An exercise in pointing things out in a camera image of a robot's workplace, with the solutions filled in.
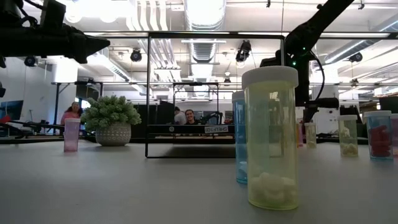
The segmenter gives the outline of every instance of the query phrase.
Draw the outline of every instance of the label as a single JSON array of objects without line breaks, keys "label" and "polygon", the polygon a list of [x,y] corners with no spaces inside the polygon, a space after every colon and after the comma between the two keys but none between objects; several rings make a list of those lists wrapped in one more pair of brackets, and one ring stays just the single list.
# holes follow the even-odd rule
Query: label
[{"label": "label", "polygon": [[228,126],[208,126],[205,127],[205,133],[227,133]]}]

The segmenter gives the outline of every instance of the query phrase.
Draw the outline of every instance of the ceiling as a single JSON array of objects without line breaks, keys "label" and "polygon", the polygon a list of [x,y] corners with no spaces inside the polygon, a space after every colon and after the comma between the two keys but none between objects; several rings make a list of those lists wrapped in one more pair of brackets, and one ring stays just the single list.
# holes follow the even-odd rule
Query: ceiling
[{"label": "ceiling", "polygon": [[[227,7],[225,12],[225,21],[223,30],[228,31],[291,31],[299,24],[307,21],[317,11],[317,4],[323,4],[325,1],[319,0],[271,0],[270,8],[266,7],[267,1],[256,0],[227,0]],[[355,1],[339,18],[337,18],[327,29],[328,32],[368,32],[374,27],[387,20],[388,18],[397,15],[398,20],[398,2],[396,0],[366,0],[365,7],[359,10],[360,1]],[[76,28],[85,31],[128,31],[126,25],[126,16],[129,12],[123,4],[127,1],[119,0],[112,1],[114,4],[113,10],[119,17],[111,23],[103,22],[99,17],[90,16],[83,17],[79,22],[71,24]],[[178,31],[186,30],[183,1],[171,0],[167,1],[166,21],[169,30]],[[38,17],[39,12],[25,5],[26,11]],[[131,14],[136,13],[141,15],[141,5],[138,4],[138,10],[132,11]],[[206,7],[203,9],[203,16],[206,16]],[[147,2],[147,21],[150,21],[150,7]],[[157,19],[159,25],[159,12],[157,12]],[[146,81],[147,72],[147,57],[141,50],[142,60],[140,62],[132,62],[130,54],[134,48],[140,48],[137,39],[110,39],[111,46],[109,47],[109,57],[118,64],[121,68],[127,71],[132,78],[138,81]],[[322,58],[329,53],[332,53],[349,43],[351,40],[319,40],[313,51]],[[272,57],[274,52],[279,49],[280,43],[278,40],[259,40],[251,39],[252,54],[245,61],[243,68],[237,68],[234,57],[237,48],[242,40],[227,39],[225,44],[218,44],[216,50],[215,62],[212,74],[218,77],[222,82],[225,78],[225,72],[230,72],[231,77],[240,77],[244,72],[258,67],[261,60]],[[190,56],[188,44],[181,43],[180,39],[172,39],[172,48],[177,60],[178,66],[181,68],[181,77],[187,77],[190,74]],[[383,40],[361,51],[363,60],[359,63],[350,63],[347,61],[337,62],[331,67],[338,70],[340,81],[349,81],[353,77],[360,76],[364,73],[376,71],[377,69],[390,65],[398,61],[397,52],[395,48],[398,47],[398,40]],[[398,68],[392,69],[388,72],[381,72],[371,77],[372,82],[382,80],[384,77],[394,77],[398,75]],[[113,82],[117,81],[108,69],[101,64],[83,65],[84,76],[91,76],[96,80]]]}]

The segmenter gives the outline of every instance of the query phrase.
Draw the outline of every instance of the gray tabletop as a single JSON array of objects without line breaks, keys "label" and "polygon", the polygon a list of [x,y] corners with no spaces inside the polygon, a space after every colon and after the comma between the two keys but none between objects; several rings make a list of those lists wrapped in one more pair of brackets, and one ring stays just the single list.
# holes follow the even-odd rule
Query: gray tabletop
[{"label": "gray tabletop", "polygon": [[357,158],[337,144],[299,149],[300,206],[286,212],[248,203],[234,159],[145,159],[138,144],[62,148],[0,146],[0,223],[398,223],[397,165],[371,161],[365,146]]}]

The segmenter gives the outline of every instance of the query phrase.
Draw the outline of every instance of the potted plant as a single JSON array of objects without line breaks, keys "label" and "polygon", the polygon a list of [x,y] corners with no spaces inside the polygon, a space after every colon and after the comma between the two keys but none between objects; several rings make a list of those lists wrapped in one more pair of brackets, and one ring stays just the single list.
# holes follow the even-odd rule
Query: potted plant
[{"label": "potted plant", "polygon": [[98,101],[88,99],[90,107],[81,120],[87,131],[95,131],[95,138],[102,146],[124,146],[131,138],[131,125],[141,123],[139,113],[126,97],[105,96]]}]

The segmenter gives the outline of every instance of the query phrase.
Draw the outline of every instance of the wall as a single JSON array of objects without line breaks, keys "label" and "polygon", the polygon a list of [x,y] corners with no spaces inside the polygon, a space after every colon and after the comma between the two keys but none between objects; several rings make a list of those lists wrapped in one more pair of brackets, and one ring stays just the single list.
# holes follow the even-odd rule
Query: wall
[{"label": "wall", "polygon": [[7,68],[0,68],[0,82],[7,89],[0,101],[24,100],[20,121],[52,122],[56,90],[55,85],[51,85],[53,73],[39,67],[26,67],[19,58],[7,58],[6,64]]}]

